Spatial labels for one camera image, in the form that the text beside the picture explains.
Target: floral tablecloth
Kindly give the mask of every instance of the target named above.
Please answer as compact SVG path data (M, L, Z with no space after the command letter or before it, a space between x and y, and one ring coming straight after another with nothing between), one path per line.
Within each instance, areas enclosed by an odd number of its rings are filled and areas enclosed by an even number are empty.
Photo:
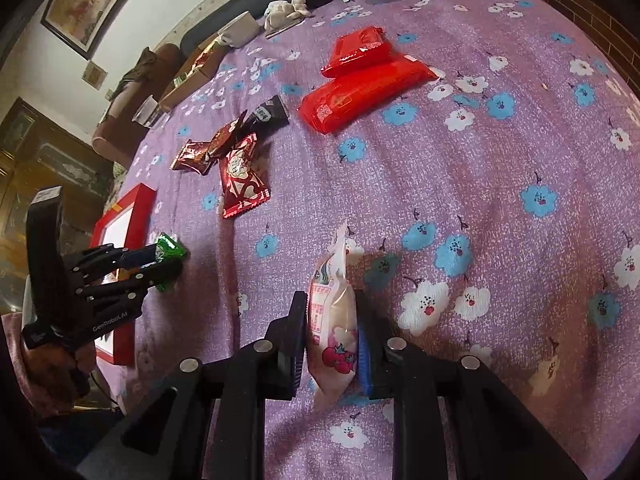
M296 108L335 40L367 25L439 79L318 134ZM169 165L274 94L290 125L254 164L271 199L225 220L216 168ZM149 241L177 234L191 256L172 292L146 298L136 366L100 365L113 395L130 408L181 359L263 336L347 218L353 285L428 353L477 355L604 478L640 433L639 117L604 55L540 0L336 0L257 38L149 131L129 171L124 190L158 190ZM354 387L313 413L312 389L305 373L294 402L268 403L266 477L391 478L390 402Z

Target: small picture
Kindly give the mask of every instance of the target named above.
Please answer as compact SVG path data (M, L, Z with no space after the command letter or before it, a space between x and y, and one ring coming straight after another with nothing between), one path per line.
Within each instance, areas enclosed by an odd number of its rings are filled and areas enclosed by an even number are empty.
M97 66L93 61L90 61L86 68L84 69L84 73L82 74L82 79L89 83L96 90L99 90L104 82L104 79L107 77L107 73Z

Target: hand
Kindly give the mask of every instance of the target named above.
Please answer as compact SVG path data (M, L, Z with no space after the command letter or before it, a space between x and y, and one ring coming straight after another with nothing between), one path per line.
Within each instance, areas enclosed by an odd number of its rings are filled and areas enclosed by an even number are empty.
M23 347L23 356L30 380L42 386L53 399L71 406L79 395L69 370L78 368L88 375L95 368L93 342L76 351L75 358L62 346L52 343L33 350Z

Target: sleeve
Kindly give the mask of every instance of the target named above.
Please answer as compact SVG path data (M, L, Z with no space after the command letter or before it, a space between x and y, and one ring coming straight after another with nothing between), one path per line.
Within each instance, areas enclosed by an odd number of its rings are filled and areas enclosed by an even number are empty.
M22 315L15 313L2 316L2 328L4 328L6 343L9 347L11 361L14 364L18 384L20 384L22 394L29 401L36 414L44 418L70 412L73 408L72 404L53 399L46 389L31 381L27 374L22 344Z

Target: wooden door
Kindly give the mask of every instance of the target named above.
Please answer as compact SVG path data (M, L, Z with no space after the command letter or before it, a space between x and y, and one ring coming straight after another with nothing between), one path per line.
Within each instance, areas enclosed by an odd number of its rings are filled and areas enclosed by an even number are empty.
M63 254L89 246L113 179L97 155L18 99L0 125L0 314L22 307L28 274L25 220L39 189L63 186Z

